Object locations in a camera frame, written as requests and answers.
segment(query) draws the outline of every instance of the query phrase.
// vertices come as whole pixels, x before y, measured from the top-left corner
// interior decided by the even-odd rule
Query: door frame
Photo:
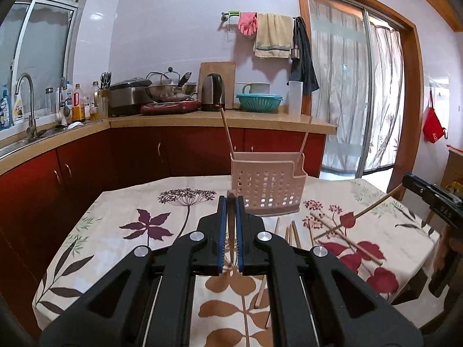
[[[402,178],[407,172],[413,170],[420,143],[425,89],[420,41],[417,28],[413,22],[387,5],[377,0],[354,1],[389,17],[404,27],[404,29],[399,30],[404,60],[404,112],[397,157],[387,187],[387,191],[391,191],[402,182]],[[306,23],[309,40],[311,40],[309,0],[299,0],[299,6],[300,16]],[[311,115],[312,113],[311,94],[303,96],[302,113],[305,115]],[[395,198],[401,200],[404,193],[405,190],[397,193]]]

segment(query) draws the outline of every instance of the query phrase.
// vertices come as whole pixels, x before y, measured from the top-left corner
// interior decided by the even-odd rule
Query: metal bolt
[[[260,241],[268,241],[272,238],[272,234],[267,231],[262,231],[258,233],[258,239]]]
[[[312,251],[313,251],[313,254],[316,255],[317,257],[325,257],[328,255],[328,250],[325,247],[322,247],[321,245],[317,245],[316,247],[313,247]]]
[[[136,247],[135,250],[133,251],[133,254],[136,255],[137,257],[144,257],[146,256],[150,250],[148,247],[145,247],[144,245],[140,247]]]
[[[201,231],[194,231],[190,233],[190,239],[193,241],[201,241],[204,238],[204,234]]]

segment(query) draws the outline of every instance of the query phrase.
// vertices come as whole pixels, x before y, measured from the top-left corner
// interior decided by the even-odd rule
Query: floral tablecloth
[[[218,197],[230,186],[230,176],[183,177],[102,193],[66,238],[37,289],[32,306],[39,327],[44,329],[136,246],[166,247],[178,235],[194,231],[201,217],[216,212]],[[281,217],[277,233],[284,236],[294,220],[302,247],[310,249],[311,237],[326,231],[310,212],[334,226],[341,215],[356,214],[382,196],[362,179],[330,182],[308,177],[299,212]],[[273,232],[276,217],[263,220]],[[355,225],[340,229],[382,259],[381,267],[334,234],[320,242],[392,301],[431,256],[438,234],[428,236],[428,230],[390,198]],[[262,277],[243,277],[228,254],[226,260],[220,277],[196,277],[190,345],[272,346],[271,330],[265,329],[267,294],[254,309]]]

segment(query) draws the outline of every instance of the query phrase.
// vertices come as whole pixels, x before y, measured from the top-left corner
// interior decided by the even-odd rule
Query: cutting board
[[[225,87],[225,109],[233,109],[233,98],[235,97],[235,70],[234,61],[222,62],[201,62],[200,77],[198,80],[198,93],[201,98],[202,83],[211,73],[220,74]]]

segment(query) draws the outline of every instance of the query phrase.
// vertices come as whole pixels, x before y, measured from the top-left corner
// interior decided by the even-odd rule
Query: sheer white curtain
[[[404,62],[400,33],[371,24],[374,59],[373,125],[365,171],[395,162],[402,127]]]
[[[338,0],[309,0],[312,53],[320,89],[312,115],[337,125],[326,140],[322,167],[355,174],[363,153],[368,101],[368,42],[363,12]]]

